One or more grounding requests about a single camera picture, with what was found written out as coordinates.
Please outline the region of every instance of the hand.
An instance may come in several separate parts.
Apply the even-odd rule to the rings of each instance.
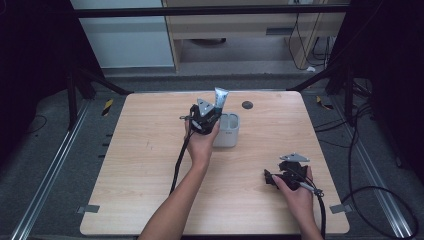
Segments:
[[[306,175],[312,180],[312,170],[309,166]],[[303,187],[293,191],[281,178],[274,175],[272,178],[286,198],[290,212],[298,223],[314,221],[312,192]]]
[[[202,135],[196,132],[193,133],[193,131],[188,133],[189,124],[189,121],[186,120],[186,136],[184,138],[187,137],[187,134],[192,134],[187,150],[190,154],[191,160],[193,161],[193,166],[208,166],[212,155],[212,145],[219,132],[219,120],[215,123],[212,132],[208,135]]]

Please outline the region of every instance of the tube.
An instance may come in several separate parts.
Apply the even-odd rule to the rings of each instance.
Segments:
[[[215,88],[215,112],[221,113],[227,100],[228,91],[222,88]]]

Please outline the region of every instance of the wall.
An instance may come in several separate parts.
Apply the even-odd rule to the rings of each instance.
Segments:
[[[75,9],[161,7],[160,0],[71,0]],[[164,17],[81,18],[101,68],[173,67]]]

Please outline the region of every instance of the small dark circle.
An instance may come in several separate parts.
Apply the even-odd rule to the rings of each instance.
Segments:
[[[244,109],[251,109],[251,108],[253,108],[253,103],[252,103],[252,102],[250,102],[250,101],[244,101],[244,102],[241,104],[241,106],[242,106]]]

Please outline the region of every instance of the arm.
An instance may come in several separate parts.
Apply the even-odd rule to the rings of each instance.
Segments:
[[[312,179],[311,167],[308,167],[307,176]],[[283,193],[287,205],[296,219],[303,240],[321,240],[321,233],[315,223],[312,192],[300,187],[292,191],[279,177],[272,176],[280,191]]]
[[[185,122],[185,126],[187,131],[188,121]],[[192,160],[192,166],[172,194],[150,218],[141,232],[139,240],[181,238],[194,199],[206,175],[212,155],[212,144],[218,131],[219,122],[215,124],[212,133],[208,135],[194,133],[190,137],[187,150]]]

